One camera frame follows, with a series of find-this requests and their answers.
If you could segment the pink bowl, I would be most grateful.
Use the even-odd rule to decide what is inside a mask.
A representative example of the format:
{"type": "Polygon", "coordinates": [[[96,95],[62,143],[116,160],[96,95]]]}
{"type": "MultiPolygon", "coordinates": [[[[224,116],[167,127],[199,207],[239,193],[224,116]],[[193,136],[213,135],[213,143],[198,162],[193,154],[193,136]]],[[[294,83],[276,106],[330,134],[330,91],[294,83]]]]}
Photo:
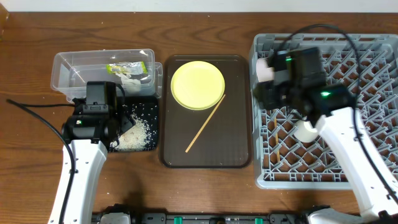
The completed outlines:
{"type": "Polygon", "coordinates": [[[274,68],[268,66],[265,58],[259,58],[256,62],[256,75],[259,82],[273,81],[274,68]]]}

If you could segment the white tissue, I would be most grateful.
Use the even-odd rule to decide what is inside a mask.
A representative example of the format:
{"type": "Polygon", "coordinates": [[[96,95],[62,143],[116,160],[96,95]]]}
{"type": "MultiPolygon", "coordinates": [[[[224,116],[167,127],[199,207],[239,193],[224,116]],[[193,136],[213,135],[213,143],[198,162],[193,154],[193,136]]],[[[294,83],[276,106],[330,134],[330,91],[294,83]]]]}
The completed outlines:
{"type": "Polygon", "coordinates": [[[141,81],[138,79],[129,78],[124,73],[115,73],[118,77],[121,78],[121,83],[126,93],[136,94],[141,90],[141,81]]]}

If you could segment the cream white cup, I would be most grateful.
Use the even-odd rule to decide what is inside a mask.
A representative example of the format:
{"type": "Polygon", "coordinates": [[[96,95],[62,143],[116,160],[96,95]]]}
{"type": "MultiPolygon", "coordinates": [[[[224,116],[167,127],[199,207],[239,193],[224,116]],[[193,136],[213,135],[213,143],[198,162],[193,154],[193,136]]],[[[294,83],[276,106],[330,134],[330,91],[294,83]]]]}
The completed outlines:
{"type": "Polygon", "coordinates": [[[295,127],[297,129],[294,132],[294,137],[301,142],[312,142],[318,137],[318,131],[309,121],[299,120],[296,122],[295,127]]]}

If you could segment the green snack wrapper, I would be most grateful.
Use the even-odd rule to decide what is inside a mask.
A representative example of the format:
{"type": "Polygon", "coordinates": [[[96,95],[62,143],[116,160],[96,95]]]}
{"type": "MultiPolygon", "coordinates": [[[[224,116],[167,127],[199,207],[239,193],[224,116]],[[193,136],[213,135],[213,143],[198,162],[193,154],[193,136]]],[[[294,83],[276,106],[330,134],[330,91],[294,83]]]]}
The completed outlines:
{"type": "Polygon", "coordinates": [[[125,73],[131,75],[146,74],[147,69],[144,62],[120,62],[106,65],[108,73],[125,73]]]}

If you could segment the wooden chopstick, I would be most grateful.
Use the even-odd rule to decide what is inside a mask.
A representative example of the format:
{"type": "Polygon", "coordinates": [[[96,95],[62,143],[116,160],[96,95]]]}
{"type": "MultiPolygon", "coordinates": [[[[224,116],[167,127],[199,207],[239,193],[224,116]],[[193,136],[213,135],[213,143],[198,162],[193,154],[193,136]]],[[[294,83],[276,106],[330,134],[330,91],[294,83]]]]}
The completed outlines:
{"type": "MultiPolygon", "coordinates": [[[[275,146],[278,146],[279,145],[279,135],[278,135],[279,131],[277,130],[277,127],[278,127],[277,117],[274,118],[274,126],[275,126],[275,129],[276,129],[276,131],[275,131],[275,146]]],[[[276,155],[277,155],[277,162],[279,163],[280,162],[280,151],[279,151],[279,148],[276,151],[276,155]]]]}
{"type": "Polygon", "coordinates": [[[213,108],[212,112],[209,114],[209,116],[207,117],[207,119],[205,120],[205,122],[202,124],[201,128],[198,130],[198,132],[196,133],[195,137],[192,139],[192,141],[190,142],[190,144],[188,145],[188,147],[185,150],[185,153],[188,153],[190,151],[190,149],[192,148],[192,146],[194,145],[194,143],[196,142],[196,140],[199,138],[200,134],[203,132],[203,130],[205,129],[205,127],[207,126],[207,124],[209,123],[210,119],[213,117],[213,115],[216,113],[216,111],[218,110],[220,104],[223,102],[224,98],[225,98],[225,94],[221,97],[221,99],[219,100],[219,102],[216,104],[216,106],[213,108]]]}

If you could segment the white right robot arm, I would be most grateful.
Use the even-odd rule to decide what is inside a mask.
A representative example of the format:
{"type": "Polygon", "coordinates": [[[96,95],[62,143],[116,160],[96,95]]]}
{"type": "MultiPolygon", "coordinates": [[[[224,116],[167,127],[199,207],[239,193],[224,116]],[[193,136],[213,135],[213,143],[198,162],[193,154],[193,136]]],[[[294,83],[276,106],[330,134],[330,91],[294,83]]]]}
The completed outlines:
{"type": "Polygon", "coordinates": [[[329,85],[316,47],[274,53],[256,62],[253,95],[262,109],[283,106],[306,117],[335,155],[365,223],[397,223],[397,179],[366,132],[356,97],[329,85]]]}

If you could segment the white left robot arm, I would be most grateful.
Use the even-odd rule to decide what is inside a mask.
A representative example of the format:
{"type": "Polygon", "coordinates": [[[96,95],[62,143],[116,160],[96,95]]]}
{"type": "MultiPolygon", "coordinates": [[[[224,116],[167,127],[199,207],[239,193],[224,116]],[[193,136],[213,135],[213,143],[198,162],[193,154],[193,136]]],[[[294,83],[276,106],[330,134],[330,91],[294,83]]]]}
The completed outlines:
{"type": "Polygon", "coordinates": [[[63,165],[49,223],[90,223],[110,144],[135,125],[120,84],[88,82],[62,126],[63,165]]]}

